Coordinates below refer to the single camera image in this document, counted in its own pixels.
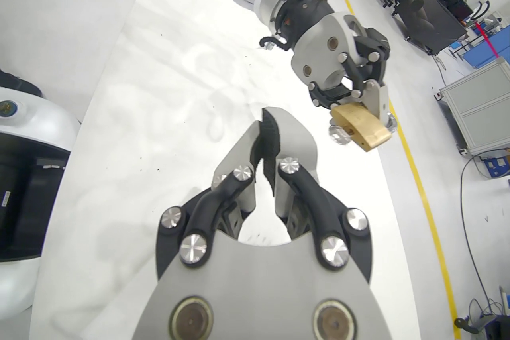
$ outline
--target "metal screw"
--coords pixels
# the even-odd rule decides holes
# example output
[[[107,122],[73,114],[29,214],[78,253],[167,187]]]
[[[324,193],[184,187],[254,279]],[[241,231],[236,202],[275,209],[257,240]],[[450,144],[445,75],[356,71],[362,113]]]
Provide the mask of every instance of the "metal screw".
[[[299,170],[299,162],[294,157],[286,157],[280,162],[280,169],[291,175]]]
[[[18,105],[12,100],[2,100],[0,102],[0,118],[10,118],[16,114]]]
[[[180,207],[170,207],[161,215],[161,226],[171,229],[179,224],[182,217]]]
[[[233,170],[233,175],[238,181],[247,181],[251,178],[251,169],[248,166],[240,165]]]
[[[171,315],[171,338],[176,340],[206,340],[213,327],[210,305],[197,296],[186,298]]]
[[[368,61],[375,63],[380,57],[379,52],[370,52],[368,54]]]
[[[395,116],[391,112],[388,112],[388,125],[386,125],[388,131],[395,132],[398,128],[398,122]]]
[[[211,184],[211,187],[213,187],[213,188],[218,187],[218,185],[220,185],[222,180],[224,180],[225,178],[226,178],[226,175],[217,175],[217,176],[215,176],[214,179],[213,179],[213,183]]]
[[[335,143],[348,145],[351,142],[348,132],[338,125],[331,125],[328,132]]]
[[[333,267],[343,267],[349,260],[349,249],[338,236],[328,236],[320,243],[323,258]]]
[[[207,241],[198,233],[192,233],[186,236],[180,244],[179,255],[180,259],[185,264],[195,264],[199,262],[207,251]]]
[[[313,330],[317,340],[352,340],[355,320],[344,304],[329,299],[315,309]]]
[[[368,227],[368,220],[365,213],[357,208],[350,209],[346,214],[346,218],[352,229],[365,230]]]
[[[337,49],[337,47],[338,47],[338,39],[335,36],[330,37],[328,39],[328,49],[330,51],[334,51],[335,49]]]

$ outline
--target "gray cabinet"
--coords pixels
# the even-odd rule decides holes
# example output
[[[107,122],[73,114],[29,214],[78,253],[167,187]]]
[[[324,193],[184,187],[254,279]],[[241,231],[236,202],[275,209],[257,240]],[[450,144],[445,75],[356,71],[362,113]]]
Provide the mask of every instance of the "gray cabinet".
[[[472,155],[503,157],[510,152],[510,65],[504,58],[441,90]]]

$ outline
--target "red line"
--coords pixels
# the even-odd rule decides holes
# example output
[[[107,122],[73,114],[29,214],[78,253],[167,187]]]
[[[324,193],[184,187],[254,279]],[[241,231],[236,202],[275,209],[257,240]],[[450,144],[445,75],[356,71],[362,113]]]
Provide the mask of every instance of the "red line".
[[[494,53],[494,55],[496,56],[496,58],[498,57],[498,53],[497,51],[494,49],[494,46],[492,46],[492,43],[490,43],[490,40],[488,39],[488,36],[487,36],[487,33],[483,31],[483,29],[481,28],[481,26],[478,24],[478,22],[475,22],[475,26],[477,27],[477,29],[479,29],[481,35],[483,36],[483,38],[485,39],[485,41],[488,43],[488,47],[492,50],[492,52]]]

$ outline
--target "white table surface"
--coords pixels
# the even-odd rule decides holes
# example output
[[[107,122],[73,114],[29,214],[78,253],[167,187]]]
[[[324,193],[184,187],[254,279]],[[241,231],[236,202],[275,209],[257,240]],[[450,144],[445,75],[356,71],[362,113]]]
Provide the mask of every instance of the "white table surface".
[[[136,1],[53,208],[31,340],[84,338],[102,326],[120,333],[112,307],[124,303],[141,312],[153,289],[161,213],[210,184],[220,160],[268,105],[286,108],[313,134],[321,185],[368,215],[372,291],[395,340],[420,337],[377,151],[330,140],[330,116],[311,104],[291,70],[291,53],[257,48],[266,35],[256,16],[231,0]],[[271,210],[269,184],[258,180],[257,209],[240,238],[280,244],[288,236]]]

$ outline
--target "laboratory floor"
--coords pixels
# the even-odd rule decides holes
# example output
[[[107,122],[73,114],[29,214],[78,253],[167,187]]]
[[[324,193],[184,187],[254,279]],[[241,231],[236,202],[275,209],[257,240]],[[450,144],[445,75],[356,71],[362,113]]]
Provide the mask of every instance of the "laboratory floor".
[[[0,67],[35,83],[46,98],[82,120],[134,1],[0,0]],[[393,19],[379,0],[330,3],[335,10],[351,8],[365,27],[377,28],[390,42],[386,83],[404,139],[395,134],[379,148],[379,156],[406,251],[421,338],[452,339],[451,307],[455,315],[466,316],[470,299],[476,297],[483,305],[484,298],[461,224],[459,178],[466,159],[458,154],[433,97],[443,86],[439,67],[432,57],[404,41],[398,19]],[[470,71],[447,53],[439,57],[446,67],[441,67],[446,83]],[[363,174],[361,180],[370,183],[370,175]],[[467,233],[488,295],[496,301],[498,286],[510,287],[506,278],[510,265],[509,197],[506,178],[486,181],[472,165],[466,170]],[[434,231],[439,236],[436,242]],[[438,249],[444,260],[438,258]],[[0,322],[0,338],[27,340],[29,315],[28,310]]]

